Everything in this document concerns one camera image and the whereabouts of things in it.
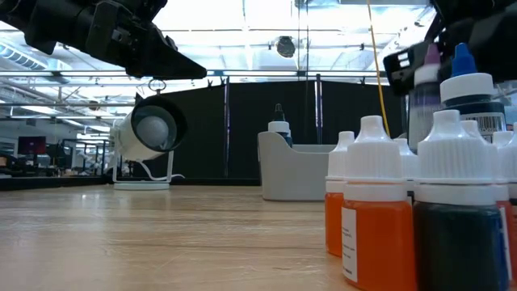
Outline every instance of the wooden table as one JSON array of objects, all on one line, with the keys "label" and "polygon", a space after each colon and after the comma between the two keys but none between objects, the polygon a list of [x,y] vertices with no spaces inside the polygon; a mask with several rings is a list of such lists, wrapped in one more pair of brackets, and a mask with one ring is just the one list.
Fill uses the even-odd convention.
[{"label": "wooden table", "polygon": [[353,290],[327,255],[323,203],[260,188],[0,192],[0,289]]}]

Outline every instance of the spotlight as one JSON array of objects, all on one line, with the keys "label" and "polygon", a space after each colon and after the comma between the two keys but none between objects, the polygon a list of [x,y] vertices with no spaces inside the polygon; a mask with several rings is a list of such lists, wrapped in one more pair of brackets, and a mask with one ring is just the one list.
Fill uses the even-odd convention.
[{"label": "spotlight", "polygon": [[294,53],[296,52],[296,47],[292,42],[291,36],[281,36],[280,39],[276,42],[276,52],[285,58],[294,57]]},{"label": "spotlight", "polygon": [[[163,190],[172,179],[172,151],[179,146],[187,133],[187,119],[179,108],[167,97],[156,95],[140,101],[132,112],[111,130],[115,142],[115,157],[138,162],[152,182],[123,182],[116,179],[113,167],[115,189]],[[154,178],[145,160],[169,154],[167,176]]]}]

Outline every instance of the orange liquid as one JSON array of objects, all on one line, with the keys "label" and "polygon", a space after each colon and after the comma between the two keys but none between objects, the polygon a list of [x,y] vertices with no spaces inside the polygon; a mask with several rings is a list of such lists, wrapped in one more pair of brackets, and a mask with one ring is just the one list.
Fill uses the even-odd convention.
[{"label": "orange liquid", "polygon": [[341,258],[341,207],[342,193],[326,193],[325,195],[325,236],[326,251]]},{"label": "orange liquid", "polygon": [[415,291],[413,218],[406,201],[345,200],[356,217],[357,282],[367,291]]},{"label": "orange liquid", "polygon": [[499,208],[504,208],[506,214],[506,226],[508,228],[508,241],[510,247],[510,262],[511,262],[511,275],[513,279],[510,281],[512,285],[515,285],[517,279],[517,234],[515,233],[514,217],[511,212],[510,201],[497,201],[496,205]]}]

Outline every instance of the white cable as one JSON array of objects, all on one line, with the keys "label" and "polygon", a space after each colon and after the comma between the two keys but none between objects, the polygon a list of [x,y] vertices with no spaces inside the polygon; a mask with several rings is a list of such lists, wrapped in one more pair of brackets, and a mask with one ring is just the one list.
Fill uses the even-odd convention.
[{"label": "white cable", "polygon": [[[149,178],[153,181],[164,181],[164,180],[167,180],[168,177],[161,177],[161,178],[154,178],[153,175],[151,175],[151,170],[142,162],[142,161],[137,161],[145,170],[145,172],[147,173],[147,175],[149,176]],[[176,174],[176,175],[172,175],[171,178],[175,178],[175,177],[181,177],[181,178],[184,178],[185,179],[185,176],[184,175],[180,175],[180,174]]]}]

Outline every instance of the black partition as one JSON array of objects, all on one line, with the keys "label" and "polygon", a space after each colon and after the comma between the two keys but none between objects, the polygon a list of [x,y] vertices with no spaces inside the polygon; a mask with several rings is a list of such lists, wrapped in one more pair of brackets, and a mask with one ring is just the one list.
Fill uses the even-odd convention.
[{"label": "black partition", "polygon": [[231,84],[229,88],[229,178],[259,179],[257,135],[267,131],[281,103],[295,144],[314,144],[314,82]]},{"label": "black partition", "polygon": [[[391,137],[398,137],[403,132],[401,99],[386,86],[383,96]],[[322,82],[322,115],[324,144],[336,144],[341,131],[351,130],[357,136],[361,117],[381,115],[378,86]]]},{"label": "black partition", "polygon": [[[173,173],[188,179],[225,177],[225,87],[195,89],[164,94],[171,98],[187,118],[188,132],[174,151]],[[167,154],[146,161],[155,177],[166,176]],[[139,166],[134,176],[146,177]]]}]

